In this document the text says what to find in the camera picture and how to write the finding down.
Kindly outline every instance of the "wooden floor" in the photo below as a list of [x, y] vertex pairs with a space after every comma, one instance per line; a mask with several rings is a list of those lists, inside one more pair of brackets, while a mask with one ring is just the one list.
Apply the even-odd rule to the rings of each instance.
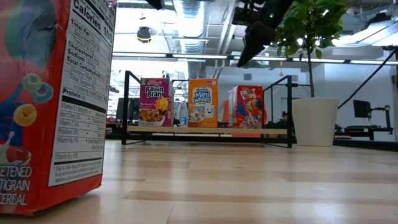
[[103, 186], [28, 224], [397, 224], [398, 153], [106, 143]]

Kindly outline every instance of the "froot loops cereal box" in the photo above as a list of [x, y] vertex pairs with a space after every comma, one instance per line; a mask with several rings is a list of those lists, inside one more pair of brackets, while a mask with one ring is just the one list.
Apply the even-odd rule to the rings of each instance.
[[217, 128], [217, 79], [192, 79], [188, 86], [188, 127]]
[[173, 125], [173, 95], [169, 78], [141, 78], [138, 125]]
[[7, 0], [0, 15], [0, 213], [29, 216], [101, 186], [116, 7]]
[[262, 87], [240, 85], [228, 94], [229, 125], [233, 128], [262, 128]]

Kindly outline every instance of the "plant stem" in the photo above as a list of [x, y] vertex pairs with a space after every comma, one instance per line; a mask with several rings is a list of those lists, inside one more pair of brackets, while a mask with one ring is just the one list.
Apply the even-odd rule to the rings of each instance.
[[307, 51], [307, 55], [308, 55], [308, 72], [310, 73], [311, 98], [314, 98], [315, 97], [315, 89], [313, 87], [311, 53], [309, 50]]

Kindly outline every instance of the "white plant pot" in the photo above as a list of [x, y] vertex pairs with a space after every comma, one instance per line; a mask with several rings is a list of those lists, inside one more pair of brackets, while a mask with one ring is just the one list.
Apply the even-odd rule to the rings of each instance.
[[292, 101], [294, 129], [299, 146], [330, 147], [335, 137], [338, 100], [302, 98]]

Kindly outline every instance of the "computer monitor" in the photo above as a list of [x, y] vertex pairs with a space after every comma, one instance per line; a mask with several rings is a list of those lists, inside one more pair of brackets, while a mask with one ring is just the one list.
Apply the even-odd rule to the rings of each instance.
[[[138, 120], [138, 113], [139, 113], [139, 98], [129, 98], [127, 119]], [[123, 98], [119, 98], [118, 108], [116, 110], [116, 119], [123, 119]]]
[[356, 118], [372, 118], [370, 102], [354, 100], [354, 115]]

